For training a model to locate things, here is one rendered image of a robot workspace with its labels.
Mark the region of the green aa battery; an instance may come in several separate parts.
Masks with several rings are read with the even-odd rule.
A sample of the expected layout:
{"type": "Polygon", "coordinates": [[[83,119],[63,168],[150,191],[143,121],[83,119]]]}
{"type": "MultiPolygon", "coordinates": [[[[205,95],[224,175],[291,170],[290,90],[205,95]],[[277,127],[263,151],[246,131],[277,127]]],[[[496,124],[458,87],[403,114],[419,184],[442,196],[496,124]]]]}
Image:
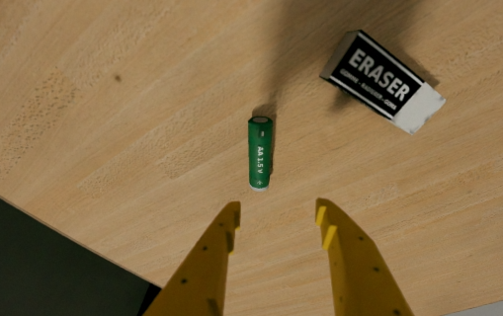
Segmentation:
{"type": "Polygon", "coordinates": [[[269,187],[273,121],[266,117],[248,120],[249,186],[262,192],[269,187]]]}

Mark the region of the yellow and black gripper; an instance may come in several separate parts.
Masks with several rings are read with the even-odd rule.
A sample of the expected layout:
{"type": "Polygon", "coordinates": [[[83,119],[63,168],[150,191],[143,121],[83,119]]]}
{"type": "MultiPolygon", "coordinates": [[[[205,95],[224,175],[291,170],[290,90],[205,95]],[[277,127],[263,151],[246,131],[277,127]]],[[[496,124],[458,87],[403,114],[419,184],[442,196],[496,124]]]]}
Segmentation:
{"type": "MultiPolygon", "coordinates": [[[[143,316],[223,316],[241,202],[214,218],[143,316]]],[[[318,197],[315,225],[328,250],[335,316],[415,316],[374,240],[337,204],[318,197]]]]}

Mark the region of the black and white eraser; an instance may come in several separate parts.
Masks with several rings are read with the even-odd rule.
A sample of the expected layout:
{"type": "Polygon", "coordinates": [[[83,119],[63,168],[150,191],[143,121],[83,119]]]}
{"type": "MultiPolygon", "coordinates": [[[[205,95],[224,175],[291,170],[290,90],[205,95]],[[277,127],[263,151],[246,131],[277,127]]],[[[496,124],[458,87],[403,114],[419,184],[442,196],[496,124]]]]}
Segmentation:
{"type": "Polygon", "coordinates": [[[363,30],[345,34],[319,77],[411,135],[447,101],[363,30]]]}

